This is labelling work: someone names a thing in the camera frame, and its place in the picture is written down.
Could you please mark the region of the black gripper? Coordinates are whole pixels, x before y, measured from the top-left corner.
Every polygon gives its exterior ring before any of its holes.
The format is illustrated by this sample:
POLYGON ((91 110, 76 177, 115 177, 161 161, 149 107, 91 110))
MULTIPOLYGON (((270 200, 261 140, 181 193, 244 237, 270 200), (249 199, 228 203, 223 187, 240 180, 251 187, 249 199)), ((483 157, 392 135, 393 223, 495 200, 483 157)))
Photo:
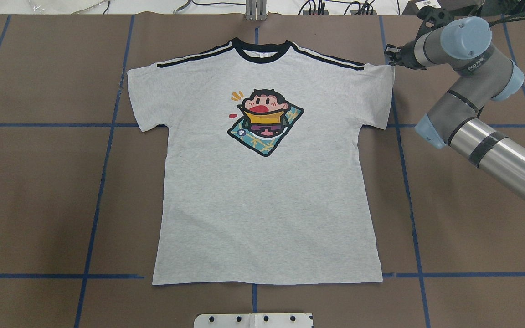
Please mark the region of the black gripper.
POLYGON ((386 44, 384 55, 388 58, 388 64, 390 65, 399 65, 402 67, 416 66, 414 46, 411 46, 410 44, 406 44, 405 46, 386 44))

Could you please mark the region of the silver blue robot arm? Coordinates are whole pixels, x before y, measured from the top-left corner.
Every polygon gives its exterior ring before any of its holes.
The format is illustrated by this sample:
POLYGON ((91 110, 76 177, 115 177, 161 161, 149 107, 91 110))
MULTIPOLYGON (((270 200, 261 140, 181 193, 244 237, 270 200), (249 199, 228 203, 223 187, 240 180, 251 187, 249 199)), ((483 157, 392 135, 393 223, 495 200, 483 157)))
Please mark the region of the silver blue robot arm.
POLYGON ((490 24, 481 17, 454 18, 446 9, 425 6, 414 40, 386 44, 390 65, 427 69, 450 65, 458 80, 415 125, 435 148, 451 147, 525 200, 525 148, 479 118, 491 101, 521 89, 525 76, 492 43, 490 24))

